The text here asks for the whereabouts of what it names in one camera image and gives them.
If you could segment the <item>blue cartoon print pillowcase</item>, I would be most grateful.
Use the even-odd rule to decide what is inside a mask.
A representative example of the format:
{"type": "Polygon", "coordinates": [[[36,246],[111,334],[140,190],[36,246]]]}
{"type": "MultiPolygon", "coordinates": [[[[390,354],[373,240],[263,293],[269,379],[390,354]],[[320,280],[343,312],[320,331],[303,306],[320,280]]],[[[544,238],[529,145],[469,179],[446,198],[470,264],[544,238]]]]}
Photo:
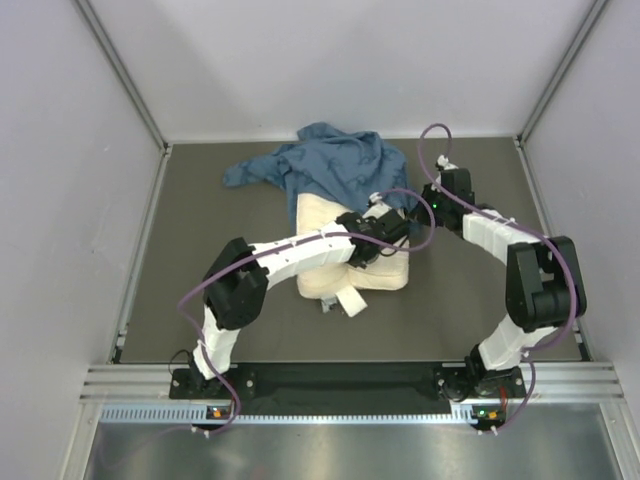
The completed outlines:
{"type": "Polygon", "coordinates": [[[286,195],[292,227],[301,194],[363,213],[371,194],[410,187],[406,156],[374,131],[346,133],[316,122],[298,130],[297,137],[227,168],[223,184],[236,188],[266,182],[279,188],[286,195]]]}

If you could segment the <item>cream white pillow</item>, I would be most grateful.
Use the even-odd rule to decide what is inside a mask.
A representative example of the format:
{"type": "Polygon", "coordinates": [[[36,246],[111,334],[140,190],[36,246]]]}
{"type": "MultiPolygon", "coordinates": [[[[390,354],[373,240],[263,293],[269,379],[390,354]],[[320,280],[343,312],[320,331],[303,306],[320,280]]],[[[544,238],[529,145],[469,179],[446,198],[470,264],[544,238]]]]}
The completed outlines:
{"type": "MultiPolygon", "coordinates": [[[[334,221],[349,209],[312,193],[297,197],[296,233],[305,234],[334,221]]],[[[301,296],[320,299],[333,296],[344,287],[357,290],[394,291],[404,288],[409,280],[409,254],[395,252],[380,256],[365,269],[348,264],[328,264],[303,272],[297,277],[301,296]]]]}

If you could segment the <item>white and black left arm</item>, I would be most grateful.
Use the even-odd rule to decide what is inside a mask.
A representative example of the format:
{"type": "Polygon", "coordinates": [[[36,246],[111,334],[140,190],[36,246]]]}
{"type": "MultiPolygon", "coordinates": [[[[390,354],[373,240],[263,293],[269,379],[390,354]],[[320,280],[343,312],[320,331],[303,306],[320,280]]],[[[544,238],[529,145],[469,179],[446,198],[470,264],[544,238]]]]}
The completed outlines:
{"type": "Polygon", "coordinates": [[[383,249],[402,251],[409,221],[386,205],[366,215],[347,212],[318,230],[271,243],[229,241],[202,282],[178,303],[200,296],[204,320],[194,322],[198,340],[188,367],[173,375],[174,385],[187,398],[206,398],[233,391],[227,381],[231,353],[240,331],[260,315],[269,289],[292,277],[325,266],[365,269],[383,249]]]}

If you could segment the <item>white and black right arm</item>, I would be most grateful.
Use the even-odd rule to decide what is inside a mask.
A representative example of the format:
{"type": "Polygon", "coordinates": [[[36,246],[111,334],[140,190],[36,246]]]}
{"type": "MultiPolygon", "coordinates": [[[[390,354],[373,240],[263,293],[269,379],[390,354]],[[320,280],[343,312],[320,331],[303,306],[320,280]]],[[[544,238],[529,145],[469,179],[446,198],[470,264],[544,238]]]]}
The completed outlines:
{"type": "Polygon", "coordinates": [[[506,267],[505,317],[465,357],[462,381],[444,382],[443,393],[460,401],[471,393],[490,395],[506,385],[524,353],[584,315],[587,298],[570,238],[545,237],[494,209],[477,206],[468,169],[440,166],[438,171],[422,191],[434,216],[417,206],[410,218],[446,228],[506,267]]]}

